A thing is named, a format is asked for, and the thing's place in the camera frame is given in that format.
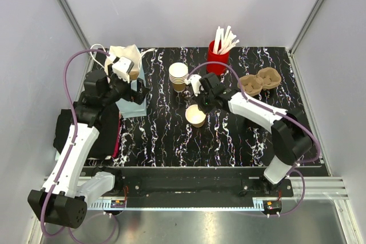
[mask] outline gray floor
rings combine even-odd
[[[294,205],[290,201],[284,204],[286,211]],[[90,211],[88,216],[97,213]],[[271,219],[233,212],[125,211],[118,221],[120,233],[110,243],[346,243],[331,201],[305,201],[293,214]],[[84,243],[101,243],[112,228],[113,221],[101,215],[84,223],[74,234]],[[43,241],[50,243],[74,242],[65,231]]]

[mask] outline marble tabletop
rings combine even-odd
[[[88,160],[86,166],[266,166],[273,158],[271,135],[238,115],[213,110],[201,128],[185,119],[192,90],[173,90],[168,68],[174,62],[187,64],[189,71],[206,61],[208,48],[156,48],[142,61],[146,85],[147,116],[121,119],[119,155],[115,159]],[[303,103],[285,48],[236,47],[230,51],[229,65],[239,77],[274,67],[282,76],[281,85],[262,91],[258,99],[285,109],[301,108]],[[227,86],[237,86],[230,72],[221,77]],[[316,153],[313,147],[305,157]]]

